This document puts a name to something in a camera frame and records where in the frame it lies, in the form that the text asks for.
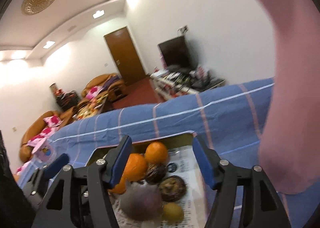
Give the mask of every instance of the yellow fruit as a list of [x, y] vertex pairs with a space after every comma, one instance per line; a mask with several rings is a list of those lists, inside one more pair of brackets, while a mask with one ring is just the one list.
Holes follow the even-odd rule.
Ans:
[[181, 206], [175, 203], [167, 203], [163, 206], [162, 218], [170, 224], [181, 223], [184, 219], [184, 213]]
[[155, 141], [149, 144], [144, 157], [150, 164], [165, 163], [168, 158], [168, 149], [162, 142]]
[[109, 189], [108, 191], [116, 194], [123, 194], [126, 191], [125, 187], [126, 178], [124, 176], [121, 177], [120, 182], [113, 189]]
[[130, 181], [138, 181], [144, 178], [147, 169], [148, 164], [145, 158], [141, 154], [131, 153], [124, 168], [123, 176]]

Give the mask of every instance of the screw head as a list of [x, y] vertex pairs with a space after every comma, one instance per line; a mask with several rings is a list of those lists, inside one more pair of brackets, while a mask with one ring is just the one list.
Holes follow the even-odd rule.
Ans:
[[262, 171], [262, 167], [260, 167], [259, 165], [255, 165], [255, 166], [253, 167], [253, 169], [254, 169], [255, 171], [257, 171], [257, 172], [261, 172], [261, 171]]
[[98, 159], [98, 160], [96, 161], [96, 164], [97, 164], [97, 165], [103, 165], [105, 162], [106, 162], [106, 161], [105, 161], [104, 159]]
[[69, 171], [70, 169], [71, 169], [70, 165], [64, 165], [62, 168], [63, 171]]
[[220, 160], [220, 165], [227, 166], [229, 164], [229, 161], [227, 160]]

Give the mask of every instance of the orange fruit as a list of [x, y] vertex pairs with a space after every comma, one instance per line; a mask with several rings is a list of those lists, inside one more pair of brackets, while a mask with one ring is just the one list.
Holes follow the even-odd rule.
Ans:
[[148, 164], [144, 156], [139, 153], [131, 153], [124, 168], [123, 175], [130, 181], [138, 181], [144, 178]]
[[165, 163], [168, 157], [168, 149], [162, 142], [155, 141], [149, 144], [144, 157], [150, 164]]
[[126, 181], [126, 178], [122, 176], [119, 184], [115, 185], [113, 189], [108, 189], [108, 191], [111, 193], [123, 194], [126, 191], [125, 181]]

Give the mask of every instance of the wooden door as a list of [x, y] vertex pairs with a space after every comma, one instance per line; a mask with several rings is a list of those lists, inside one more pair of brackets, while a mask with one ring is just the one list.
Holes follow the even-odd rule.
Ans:
[[107, 34], [104, 38], [126, 85], [146, 77], [127, 27]]

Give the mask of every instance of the flat screen tv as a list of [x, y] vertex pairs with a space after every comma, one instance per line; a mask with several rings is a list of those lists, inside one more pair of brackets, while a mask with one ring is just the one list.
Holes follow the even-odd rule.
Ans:
[[192, 63], [184, 36], [160, 43], [158, 47], [167, 66], [179, 65], [180, 67], [189, 68], [190, 70], [196, 68]]

